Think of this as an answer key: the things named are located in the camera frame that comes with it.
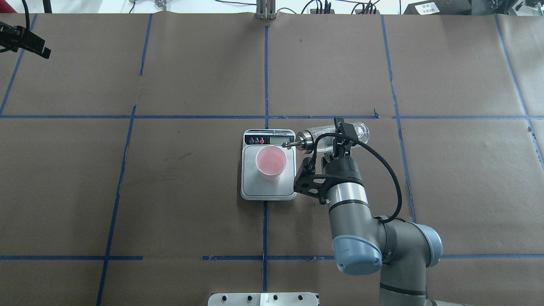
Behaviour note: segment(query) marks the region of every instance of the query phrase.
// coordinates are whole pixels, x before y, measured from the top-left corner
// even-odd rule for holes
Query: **metal stand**
[[[276,0],[257,0],[256,19],[276,19]]]

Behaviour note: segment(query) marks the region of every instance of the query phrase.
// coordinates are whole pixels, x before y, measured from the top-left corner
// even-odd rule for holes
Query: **label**
[[[414,6],[420,15],[429,15],[434,13],[440,13],[438,7],[434,2],[415,5]]]

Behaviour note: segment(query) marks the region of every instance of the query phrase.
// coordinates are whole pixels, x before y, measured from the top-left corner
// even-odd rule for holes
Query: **pink cup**
[[[259,150],[255,163],[265,180],[275,181],[287,166],[287,155],[279,146],[267,145]]]

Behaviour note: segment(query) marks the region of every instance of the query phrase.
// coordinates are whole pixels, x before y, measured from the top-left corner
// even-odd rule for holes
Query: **blue tape grid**
[[[149,42],[149,32],[151,31],[151,22],[153,22],[153,14],[149,14],[147,22],[147,32],[145,34],[144,51],[141,54],[140,75],[144,74],[145,54],[147,53],[147,43]]]
[[[38,15],[35,14],[34,18],[32,20],[32,25],[30,29],[32,29],[35,25],[36,19],[38,18]],[[404,149],[404,140],[400,125],[401,119],[429,119],[429,120],[436,120],[436,119],[445,119],[445,120],[527,120],[529,127],[531,130],[533,129],[531,120],[543,120],[544,116],[529,116],[528,111],[526,108],[525,101],[523,99],[523,96],[521,94],[519,84],[517,81],[517,78],[515,76],[514,70],[512,68],[510,57],[508,55],[508,52],[506,50],[505,44],[504,44],[504,38],[502,34],[502,30],[500,27],[499,19],[497,15],[495,16],[496,23],[497,23],[497,29],[500,36],[500,41],[503,47],[503,51],[506,56],[506,61],[508,62],[508,66],[512,75],[512,78],[514,80],[516,91],[518,93],[518,97],[520,98],[520,103],[522,105],[523,111],[525,116],[401,116],[398,109],[398,101],[397,101],[397,95],[394,89],[393,85],[393,70],[391,67],[391,57],[389,53],[389,47],[387,43],[387,34],[386,34],[386,27],[385,27],[385,19],[382,16],[381,22],[382,22],[382,30],[384,35],[384,44],[385,44],[385,51],[386,51],[386,57],[387,57],[387,65],[388,70],[390,74],[390,82],[391,82],[391,92],[393,96],[394,106],[395,106],[395,114],[396,116],[392,117],[397,121],[397,128],[399,132],[399,141],[401,145],[401,151],[403,156],[403,164],[404,164],[404,170],[405,170],[405,176],[407,183],[409,185],[410,189],[410,206],[412,207],[412,220],[416,220],[415,216],[415,210],[413,208],[413,198],[411,195],[411,188],[410,188],[410,178],[409,178],[409,172],[407,168],[407,162],[406,162],[406,155],[405,155],[405,149]],[[150,14],[148,25],[147,25],[147,33],[144,43],[144,50],[142,53],[142,62],[141,62],[141,68],[140,68],[140,75],[143,73],[143,68],[145,64],[145,56],[146,56],[146,50],[147,50],[147,44],[149,41],[149,35],[151,30],[151,23],[152,23],[152,14]],[[119,207],[119,199],[120,199],[120,186],[122,183],[125,165],[126,165],[126,155],[128,151],[128,146],[130,142],[130,137],[132,134],[132,127],[134,124],[135,119],[264,119],[265,120],[265,128],[268,128],[269,125],[269,119],[332,119],[334,117],[344,117],[348,119],[377,119],[376,116],[352,116],[352,115],[331,115],[331,116],[312,116],[312,115],[286,115],[286,116],[270,116],[268,111],[268,26],[265,27],[265,48],[264,48],[264,73],[265,73],[265,115],[135,115],[135,106],[133,108],[131,115],[3,115],[3,111],[5,109],[5,105],[7,103],[7,100],[9,98],[9,93],[11,91],[11,87],[13,86],[18,68],[21,64],[22,57],[24,55],[24,50],[21,50],[21,53],[18,57],[17,63],[14,68],[14,72],[11,76],[8,88],[6,90],[6,93],[4,95],[4,99],[2,100],[2,105],[0,107],[0,118],[1,119],[130,119],[129,129],[127,133],[127,140],[125,145],[125,151],[123,155],[123,161],[121,165],[121,173],[119,177],[119,183],[118,183],[118,191],[115,198],[115,204],[112,214],[112,222],[110,224],[110,232],[108,235],[108,243],[106,247],[106,254],[105,256],[58,256],[58,255],[0,255],[0,260],[99,260],[104,261],[103,269],[102,269],[102,277],[100,281],[100,287],[99,292],[97,296],[97,305],[101,304],[101,298],[103,294],[105,279],[106,279],[106,273],[107,273],[107,266],[108,261],[138,261],[143,260],[143,256],[110,256],[110,250],[111,250],[111,244],[113,240],[113,231],[115,227],[115,220],[116,220],[116,214]],[[532,134],[533,142],[535,144],[536,152],[539,156],[539,159],[542,162],[544,161],[542,158],[542,153],[540,151],[540,147],[538,146],[538,142],[536,139],[536,136],[534,133]],[[267,246],[267,229],[268,227],[268,203],[265,201],[263,203],[263,254],[261,256],[203,256],[201,260],[203,261],[229,261],[229,260],[261,260],[263,262],[263,292],[267,291],[267,261],[268,260],[303,260],[303,261],[311,261],[311,260],[334,260],[334,256],[330,255],[309,255],[309,256],[274,256],[274,255],[268,255],[268,246]],[[460,254],[460,255],[443,255],[442,259],[444,260],[450,260],[450,259],[544,259],[544,254]]]
[[[495,23],[497,24],[497,31],[499,32],[500,45],[503,47],[504,56],[506,57],[506,62],[508,63],[508,69],[510,69],[510,74],[512,75],[512,79],[514,80],[514,85],[516,86],[517,96],[519,97],[521,107],[523,108],[523,114],[525,115],[525,118],[527,120],[527,125],[529,125],[529,128],[531,129],[531,137],[535,145],[536,154],[539,157],[540,166],[542,167],[542,170],[544,170],[544,159],[542,158],[542,152],[540,151],[539,141],[536,140],[535,130],[533,129],[533,124],[531,123],[531,119],[529,118],[529,112],[527,111],[525,99],[521,94],[520,84],[517,81],[516,74],[514,73],[514,68],[512,67],[512,62],[510,61],[510,56],[508,55],[508,50],[506,49],[506,44],[504,43],[503,31],[500,28],[499,15],[497,14],[495,14]]]
[[[34,18],[32,19],[32,23],[30,24],[29,31],[32,31],[34,28],[34,25],[36,24],[36,19],[38,19],[38,15],[34,14]],[[4,112],[4,108],[6,103],[8,103],[8,97],[9,93],[11,91],[11,86],[13,86],[13,82],[15,81],[15,76],[17,75],[17,70],[19,70],[19,65],[21,65],[21,60],[23,59],[24,55],[24,49],[21,49],[21,53],[19,54],[19,58],[17,59],[17,63],[15,64],[15,69],[13,69],[13,73],[11,74],[11,79],[9,80],[8,88],[5,91],[4,99],[2,100],[2,105],[0,106],[0,116]]]
[[[408,185],[408,193],[410,196],[410,208],[412,209],[412,222],[417,223],[416,218],[416,209],[413,205],[413,195],[412,195],[412,185],[410,184],[410,172],[408,171],[408,162],[406,161],[406,150],[404,149],[404,138],[403,138],[403,129],[400,125],[400,113],[399,113],[399,105],[397,101],[397,93],[395,92],[395,87],[393,85],[393,68],[391,67],[391,56],[389,54],[389,44],[387,42],[387,32],[385,28],[385,18],[383,15],[381,15],[381,29],[384,34],[384,45],[385,45],[385,55],[387,57],[387,67],[389,71],[389,81],[391,84],[391,94],[393,95],[393,101],[395,102],[395,119],[397,121],[397,130],[399,133],[399,141],[400,141],[400,152],[403,157],[403,165],[404,165],[404,176],[406,179],[406,184]]]
[[[203,256],[202,261],[257,261],[262,260],[262,256]],[[280,255],[267,256],[267,260],[334,260],[332,255]],[[442,255],[441,260],[450,259],[544,259],[544,254],[451,254]]]
[[[115,194],[115,203],[113,205],[112,222],[109,226],[108,243],[106,245],[106,254],[104,258],[104,265],[102,266],[102,277],[100,278],[100,285],[98,287],[98,295],[96,297],[96,305],[99,306],[102,303],[102,293],[104,292],[104,284],[106,282],[106,272],[108,271],[109,255],[112,250],[113,231],[115,229],[115,221],[117,220],[117,210],[119,208],[119,200],[121,198],[121,185],[123,183],[123,177],[125,176],[125,166],[127,164],[128,146],[131,143],[132,126],[134,125],[134,115],[136,113],[136,105],[132,108],[131,122],[128,125],[127,140],[125,142],[125,151],[123,152],[123,161],[121,163],[121,172],[119,174],[119,182],[117,184],[117,193]]]
[[[143,256],[110,256],[108,260],[143,260]],[[0,260],[106,260],[106,256],[0,255]]]

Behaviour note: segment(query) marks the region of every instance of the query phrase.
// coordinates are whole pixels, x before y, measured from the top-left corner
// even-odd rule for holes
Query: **black cable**
[[[281,10],[290,10],[290,11],[292,11],[293,13],[296,14],[296,12],[295,12],[294,10],[290,9],[290,8],[281,8],[281,9],[278,9],[277,11],[281,11]]]
[[[21,0],[21,1],[23,2],[23,7],[24,7],[24,23],[25,23],[26,28],[27,28],[26,31],[30,31],[30,14],[28,12],[27,1],[26,0]],[[19,44],[21,43],[21,40],[24,39],[24,35],[19,39],[19,41],[17,42],[17,44],[14,47],[19,48]],[[10,50],[11,50],[10,48],[4,48],[4,49],[0,50],[0,53],[8,52]]]
[[[359,1],[348,1],[348,0],[336,0],[336,1],[349,2],[349,3],[361,3]]]
[[[363,11],[360,12],[359,14],[372,14],[372,12],[374,11],[374,14],[376,14],[376,5],[374,5],[374,3],[372,2],[368,2],[367,4],[367,7],[363,7]]]
[[[380,216],[374,217],[373,219],[378,219],[378,220],[380,220],[380,221],[383,220]],[[395,218],[395,220],[400,220],[400,221],[402,221],[402,222],[406,222],[405,219],[402,219],[402,218],[400,218],[400,217]]]
[[[44,0],[44,12],[47,14],[53,13],[51,10],[51,0]]]
[[[217,2],[222,2],[222,3],[232,3],[232,4],[243,4],[243,5],[255,5],[257,6],[257,3],[244,3],[244,2],[233,2],[233,1],[223,1],[223,0],[215,0]]]
[[[25,19],[25,25],[27,26],[27,30],[30,30],[30,14],[28,13],[28,5],[26,0],[21,0],[23,2],[24,7],[24,19]]]
[[[350,14],[353,14],[353,12],[355,12],[355,9],[359,6],[359,4],[362,4],[362,5],[363,5],[363,8],[364,8],[364,3],[358,2],[358,3],[353,7],[353,10],[351,10],[351,13],[350,13]]]
[[[372,9],[373,8],[375,9],[375,6],[372,4],[372,2],[361,3],[361,4],[363,5],[363,9],[357,14],[370,14],[372,12]]]
[[[320,0],[310,0],[310,2],[306,3],[306,5],[304,5],[304,8],[302,9],[301,14],[304,14],[304,10],[308,7],[308,5],[310,5],[310,4],[311,4],[312,2],[314,2],[314,1],[321,3]]]
[[[365,148],[367,151],[369,151],[372,155],[374,155],[374,157],[376,157],[385,166],[385,168],[387,169],[387,171],[391,175],[391,178],[393,179],[393,183],[395,184],[395,189],[397,190],[397,208],[395,209],[395,212],[389,217],[389,219],[387,219],[387,220],[380,219],[380,223],[389,223],[389,222],[395,220],[398,217],[398,215],[400,213],[400,209],[403,206],[403,196],[402,196],[402,193],[400,191],[400,184],[399,184],[399,180],[397,179],[397,176],[395,175],[395,171],[393,171],[393,168],[391,168],[391,166],[389,166],[389,163],[385,160],[385,158],[383,158],[378,152],[376,152],[374,149],[372,149],[368,144],[360,141],[357,138],[349,137],[349,136],[343,135],[343,134],[336,134],[336,133],[321,134],[316,138],[316,141],[314,142],[313,147],[317,148],[318,142],[321,139],[323,139],[324,137],[343,138],[345,140],[349,140],[349,141],[351,141],[351,142],[353,142],[355,144],[358,144],[361,147]],[[316,167],[316,159],[317,159],[317,150],[314,149],[312,159],[310,161],[310,165],[314,169]]]
[[[132,13],[132,11],[134,11],[134,7],[136,6],[136,0],[134,0],[134,2],[132,2],[132,8],[130,11],[128,11],[128,13]]]

